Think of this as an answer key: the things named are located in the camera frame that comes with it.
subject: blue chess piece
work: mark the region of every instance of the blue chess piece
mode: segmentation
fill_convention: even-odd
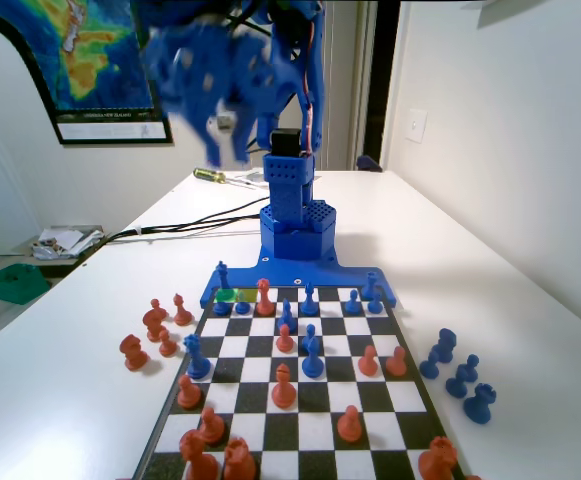
[[[474,389],[474,394],[474,397],[466,398],[463,402],[463,411],[470,420],[484,425],[492,416],[489,405],[497,399],[497,392],[487,383],[480,383]]]
[[[288,325],[288,330],[291,334],[297,332],[297,320],[292,316],[290,302],[287,298],[283,299],[283,312],[281,313],[281,317],[277,323],[279,330],[281,330],[281,325],[283,324]]]
[[[468,373],[468,378],[466,382],[476,382],[479,374],[477,373],[477,365],[479,365],[479,357],[477,357],[474,353],[468,355],[468,360],[466,363],[462,363],[461,366],[465,367],[466,372]]]
[[[309,317],[316,315],[319,311],[316,302],[312,299],[313,294],[314,287],[312,286],[312,282],[308,282],[306,285],[306,301],[301,304],[301,311],[304,315],[308,315]]]
[[[301,346],[303,347],[303,349],[307,352],[308,351],[308,345],[310,344],[310,341],[314,338],[314,325],[309,324],[306,327],[306,336],[303,337],[303,340],[301,340]]]
[[[455,398],[463,398],[468,394],[468,387],[466,387],[466,379],[468,372],[463,365],[457,367],[455,378],[449,378],[446,381],[446,391]]]
[[[205,377],[208,372],[210,372],[212,364],[210,363],[210,360],[204,357],[201,353],[199,336],[194,333],[188,335],[183,339],[183,344],[186,346],[186,349],[190,354],[190,363],[188,364],[188,370],[186,373],[190,378],[194,378],[195,380]]]
[[[368,311],[375,315],[383,312],[383,304],[381,303],[381,292],[375,291],[372,301],[368,304]]]
[[[323,361],[319,358],[319,337],[314,337],[308,343],[308,356],[303,359],[301,368],[309,378],[317,378],[323,373]]]
[[[428,354],[428,360],[424,360],[419,365],[419,371],[421,375],[430,380],[434,380],[439,376],[439,367],[437,367],[437,362],[439,361],[439,355],[434,350],[430,350]]]
[[[361,312],[361,302],[357,300],[359,293],[356,290],[350,290],[350,300],[346,302],[346,312],[356,315]]]
[[[439,355],[441,363],[452,361],[452,349],[457,346],[457,336],[448,328],[439,330],[439,342],[432,349]]]

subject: chessboard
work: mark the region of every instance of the chessboard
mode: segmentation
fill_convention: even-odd
[[[201,352],[212,363],[210,373],[195,381],[202,400],[192,410],[177,404],[177,379],[186,372],[186,354],[133,478],[181,480],[185,461],[179,440],[199,427],[201,410],[212,406],[226,428],[221,440],[207,445],[205,452],[219,465],[228,439],[241,437],[261,479],[420,479],[419,455],[435,437],[446,434],[392,309],[384,301],[383,311],[373,314],[368,302],[362,302],[361,312],[350,315],[345,303],[351,289],[358,288],[315,286],[313,299],[319,310],[309,317],[299,308],[306,296],[303,287],[270,288],[269,299],[276,308],[268,317],[254,308],[257,289],[223,291],[222,300],[227,299],[231,308],[222,317],[213,311],[213,298],[196,330]],[[234,308],[238,292],[240,300],[251,306],[245,315]],[[295,345],[288,353],[275,346],[284,299],[298,320]],[[300,346],[308,324],[322,339],[319,357],[325,368],[316,379],[308,378],[300,363],[308,355]],[[380,364],[373,377],[358,367],[368,345],[376,348]],[[386,360],[399,345],[406,350],[407,373],[394,377],[386,370]],[[294,404],[284,410],[271,398],[281,363],[289,367],[297,389]],[[337,434],[337,420],[348,405],[357,407],[363,427],[361,439],[353,444]],[[453,476],[465,478],[459,465]]]

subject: green container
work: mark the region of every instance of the green container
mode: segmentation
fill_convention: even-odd
[[[0,270],[0,300],[25,305],[50,286],[34,265],[15,263]]]

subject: map poster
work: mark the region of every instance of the map poster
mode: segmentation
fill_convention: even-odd
[[[62,144],[171,143],[146,79],[131,0],[0,0]]]

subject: white wall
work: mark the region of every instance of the white wall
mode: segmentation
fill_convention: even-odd
[[[462,3],[411,5],[389,168],[581,317],[581,2]]]

